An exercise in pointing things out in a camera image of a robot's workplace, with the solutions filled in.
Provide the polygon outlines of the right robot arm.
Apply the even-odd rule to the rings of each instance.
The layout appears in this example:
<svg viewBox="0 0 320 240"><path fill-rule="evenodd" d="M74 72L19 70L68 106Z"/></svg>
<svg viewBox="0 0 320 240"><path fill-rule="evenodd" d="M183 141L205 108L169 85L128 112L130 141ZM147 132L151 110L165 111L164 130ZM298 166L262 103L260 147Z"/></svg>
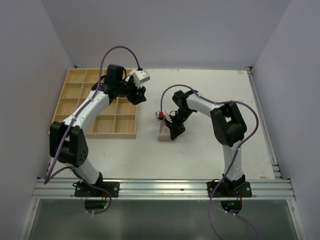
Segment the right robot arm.
<svg viewBox="0 0 320 240"><path fill-rule="evenodd" d="M165 125L169 128L170 139L175 140L185 132L185 121L192 113L201 113L209 117L214 136L223 149L222 189L227 196L235 196L246 181L239 144L245 138L247 126L237 104L224 103L222 106L216 106L192 90L187 92L179 90L174 93L172 100L178 109L175 114L164 117Z"/></svg>

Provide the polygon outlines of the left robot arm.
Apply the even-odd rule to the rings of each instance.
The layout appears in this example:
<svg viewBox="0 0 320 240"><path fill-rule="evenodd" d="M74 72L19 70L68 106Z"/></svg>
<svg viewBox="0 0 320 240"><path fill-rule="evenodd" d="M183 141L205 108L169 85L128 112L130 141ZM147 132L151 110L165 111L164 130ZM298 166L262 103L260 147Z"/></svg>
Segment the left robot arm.
<svg viewBox="0 0 320 240"><path fill-rule="evenodd" d="M129 73L123 66L115 64L108 65L106 74L100 69L98 81L86 100L62 122L54 121L50 125L49 153L53 160L44 182L48 183L56 175L53 170L56 162L60 162L87 182L87 192L95 197L101 195L104 184L99 181L101 173L89 160L85 134L96 117L116 98L126 97L133 105L145 102L146 88L143 83L149 79L149 73L141 67Z"/></svg>

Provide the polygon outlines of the pink underwear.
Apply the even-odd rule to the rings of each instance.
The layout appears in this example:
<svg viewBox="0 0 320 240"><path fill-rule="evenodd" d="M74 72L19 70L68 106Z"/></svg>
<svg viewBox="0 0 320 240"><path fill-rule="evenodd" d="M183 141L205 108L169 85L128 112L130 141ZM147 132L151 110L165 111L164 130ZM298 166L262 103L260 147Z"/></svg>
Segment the pink underwear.
<svg viewBox="0 0 320 240"><path fill-rule="evenodd" d="M175 137L172 139L171 136L171 123L166 122L164 119L160 121L159 125L159 135L158 135L158 141L160 142L174 142L177 140L178 137Z"/></svg>

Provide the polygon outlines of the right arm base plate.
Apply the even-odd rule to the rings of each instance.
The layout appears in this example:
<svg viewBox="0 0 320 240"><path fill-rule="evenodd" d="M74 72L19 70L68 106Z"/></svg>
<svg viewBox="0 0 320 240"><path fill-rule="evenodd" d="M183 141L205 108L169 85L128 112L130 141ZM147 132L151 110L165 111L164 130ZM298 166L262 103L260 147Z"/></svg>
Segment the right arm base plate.
<svg viewBox="0 0 320 240"><path fill-rule="evenodd" d="M206 183L208 197L211 197L213 190L219 183L220 182L216 180L208 181ZM212 196L213 198L251 198L253 194L251 190L251 185L248 181L245 181L243 184L237 187L222 182Z"/></svg>

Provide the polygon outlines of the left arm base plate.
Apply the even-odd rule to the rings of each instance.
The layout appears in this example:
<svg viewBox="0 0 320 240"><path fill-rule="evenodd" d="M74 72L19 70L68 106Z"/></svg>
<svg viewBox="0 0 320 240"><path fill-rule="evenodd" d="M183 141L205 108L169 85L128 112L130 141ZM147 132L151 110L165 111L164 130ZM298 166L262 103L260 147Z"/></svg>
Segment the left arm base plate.
<svg viewBox="0 0 320 240"><path fill-rule="evenodd" d="M99 198L99 197L111 197L117 198L120 191L120 183L117 181L103 181L99 186L88 184L78 181L72 184L75 187L74 196L84 198Z"/></svg>

